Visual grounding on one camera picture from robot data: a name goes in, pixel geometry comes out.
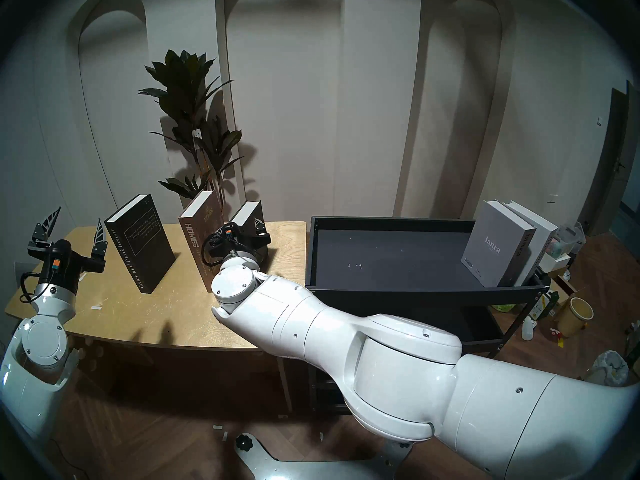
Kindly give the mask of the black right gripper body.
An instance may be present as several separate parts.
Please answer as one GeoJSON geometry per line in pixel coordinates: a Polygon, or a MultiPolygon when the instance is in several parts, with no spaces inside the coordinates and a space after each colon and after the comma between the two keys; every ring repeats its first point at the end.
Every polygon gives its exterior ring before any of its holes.
{"type": "Polygon", "coordinates": [[[264,255],[259,254],[259,249],[267,247],[271,243],[269,235],[250,235],[244,226],[235,223],[227,223],[225,241],[212,241],[209,234],[203,241],[201,248],[201,261],[210,268],[219,266],[219,270],[231,266],[241,266],[253,271],[261,270],[264,255]]]}

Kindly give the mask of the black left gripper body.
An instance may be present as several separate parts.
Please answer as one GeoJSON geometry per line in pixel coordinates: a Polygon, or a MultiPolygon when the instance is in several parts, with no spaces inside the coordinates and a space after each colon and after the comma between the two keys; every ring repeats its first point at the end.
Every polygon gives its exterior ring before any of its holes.
{"type": "Polygon", "coordinates": [[[105,259],[84,257],[72,250],[71,243],[60,239],[49,244],[34,244],[30,241],[27,252],[31,257],[42,261],[38,284],[33,294],[27,296],[40,297],[55,288],[55,292],[66,289],[77,294],[79,278],[83,273],[103,273],[105,259]]]}

